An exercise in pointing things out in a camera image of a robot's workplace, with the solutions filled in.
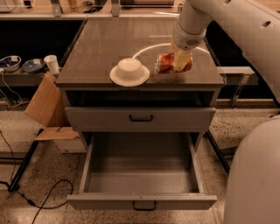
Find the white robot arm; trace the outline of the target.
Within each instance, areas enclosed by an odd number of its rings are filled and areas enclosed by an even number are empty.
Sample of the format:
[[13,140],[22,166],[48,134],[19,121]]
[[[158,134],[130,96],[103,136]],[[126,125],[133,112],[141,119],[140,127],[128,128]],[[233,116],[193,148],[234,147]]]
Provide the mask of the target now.
[[[279,15],[254,0],[185,0],[173,43],[192,49],[215,21],[280,97]],[[280,224],[280,117],[241,141],[227,179],[223,224]]]

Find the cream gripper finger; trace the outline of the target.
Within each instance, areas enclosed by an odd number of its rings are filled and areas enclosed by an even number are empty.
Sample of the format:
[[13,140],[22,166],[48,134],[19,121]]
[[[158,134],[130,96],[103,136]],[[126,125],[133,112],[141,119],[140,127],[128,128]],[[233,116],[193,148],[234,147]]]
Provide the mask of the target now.
[[173,56],[173,69],[176,73],[183,73],[191,69],[193,63],[193,53],[178,49]]

